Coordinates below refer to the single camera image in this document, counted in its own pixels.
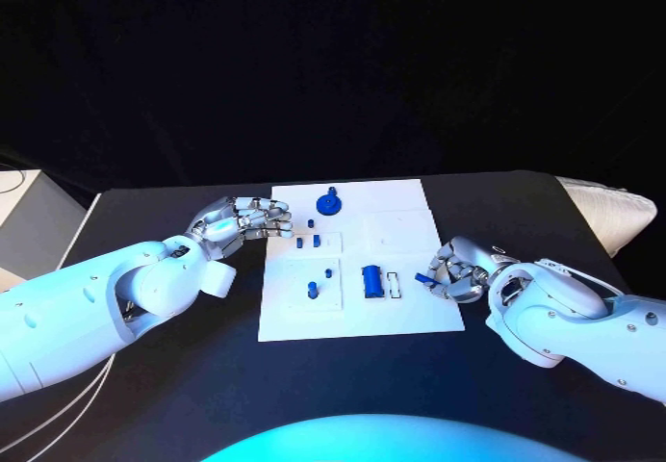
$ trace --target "cable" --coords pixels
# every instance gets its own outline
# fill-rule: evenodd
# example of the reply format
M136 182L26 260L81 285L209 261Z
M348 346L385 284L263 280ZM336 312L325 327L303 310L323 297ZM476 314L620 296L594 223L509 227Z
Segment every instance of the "cable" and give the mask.
M0 454L11 448L13 448L26 438L29 438L42 428L45 428L47 425L49 425L52 423L52 421L68 411L68 409L77 404L77 402L81 400L81 398L84 397L84 395L87 394L87 392L91 390L91 388L94 387L94 384L100 381L100 378L101 378L101 383L104 383L104 378L107 377L107 374L109 374L109 371L111 371L111 365L114 364L114 357L116 357L116 353L111 355L111 357L109 358L107 360L107 364L104 365L104 367L101 368L101 371L100 373L97 374L97 377L94 378L91 384L88 385L88 387L85 388L85 390L80 393L80 396L77 396L73 401L70 402L70 404L60 410L60 412L39 425L36 426L21 438L18 438L6 447L3 447L0 449ZM94 394L97 395L97 392L100 391L100 388L101 388L101 384L100 384L100 387L97 388L97 391L94 392Z
M8 190L0 191L0 194L3 194L3 193L9 193L11 191L18 190L21 188L21 185L25 183L25 171L21 170L19 168L16 168L15 166L11 166L9 164L3 164L2 162L0 162L0 166L12 168L15 171L18 171L21 173L21 183L13 188L9 188Z
M49 444L47 445L47 447L32 456L31 459L28 459L28 462L32 462L48 450L49 450L49 447L58 442L58 440L65 436L67 432L70 431L70 429L73 428L74 424L80 421L80 419L84 417L84 414L87 413L88 411L88 408L91 407L91 404L94 402L94 399L97 398L97 394L100 393L100 390L101 390L101 386L104 385L104 380L107 379L107 376L109 376L109 372L111 371L111 365L114 364L114 357L116 357L116 354L111 355L111 357L109 358L109 362L107 362L107 365L109 367L106 367L106 372L104 372L104 376L101 377L101 380L100 380L100 385L97 387L97 390L94 391L93 393L93 397L91 397L91 400L88 401L88 404L87 404L87 407L84 407L84 409L81 410L80 412L80 415L77 416L77 419L74 420L74 422L70 424L70 426L62 430L62 433L55 437L55 439L49 442Z

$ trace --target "white panel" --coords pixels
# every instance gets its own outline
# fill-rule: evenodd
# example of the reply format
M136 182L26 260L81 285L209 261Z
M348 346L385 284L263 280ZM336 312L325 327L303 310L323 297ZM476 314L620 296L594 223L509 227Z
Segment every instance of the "white panel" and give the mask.
M336 187L344 208L326 217L315 204L331 186ZM296 238L269 239L261 342L465 330L457 303L433 296L414 280L442 246L420 180L279 186L273 199L287 202L295 233L306 235L306 240L305 248L297 249ZM309 228L309 219L315 228ZM320 248L312 247L312 234L322 236ZM331 236L328 245L323 236ZM341 247L335 236L341 236ZM319 265L320 257L326 257L322 262L329 257L339 259L335 276L339 273L342 309L331 309L336 305L329 303L329 295L309 303L307 275L322 273L323 277L322 268L309 265ZM361 269L368 265L382 268L385 298L364 296ZM390 297L390 272L398 274L400 299ZM329 291L333 287L323 286L319 297Z

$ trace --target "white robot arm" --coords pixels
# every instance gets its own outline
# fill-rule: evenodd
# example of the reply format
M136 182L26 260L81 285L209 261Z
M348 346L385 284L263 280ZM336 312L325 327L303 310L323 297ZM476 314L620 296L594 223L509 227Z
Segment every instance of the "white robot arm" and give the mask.
M287 204L222 198L182 236L132 245L0 294L0 401L77 375L182 313L199 291L225 297L217 262L250 239L290 238Z
M602 298L573 273L615 296ZM666 401L665 301L625 295L550 260L519 263L463 237L442 247L417 279L460 303L489 293L486 324L527 361L553 368L570 357L615 386Z

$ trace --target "small blue piece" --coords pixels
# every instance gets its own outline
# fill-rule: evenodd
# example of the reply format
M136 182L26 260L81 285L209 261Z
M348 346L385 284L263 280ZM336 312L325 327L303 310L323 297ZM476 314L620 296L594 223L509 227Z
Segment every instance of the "small blue piece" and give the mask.
M420 272L417 273L417 276L414 276L414 278L420 281L420 282L431 282L434 284L442 284L442 282L437 282L434 279L430 279L427 276L424 276Z
M377 265L371 265L364 268L362 273L365 297L382 298L385 296L385 290L382 289L382 270Z
M331 187L329 194L323 195L316 200L316 210L323 215L331 216L331 215L336 215L341 212L342 208L344 208L344 201L341 200L341 197L338 196L336 189Z
M309 297L312 299L316 299L316 296L319 295L319 293L316 292L316 282L312 282L309 284Z

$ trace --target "blue screw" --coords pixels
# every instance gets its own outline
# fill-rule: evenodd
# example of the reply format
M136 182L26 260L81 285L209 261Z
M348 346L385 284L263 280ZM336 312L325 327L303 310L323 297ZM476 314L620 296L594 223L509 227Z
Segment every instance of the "blue screw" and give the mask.
M316 293L316 282L312 282L309 284L309 297L312 299L316 299L318 293Z

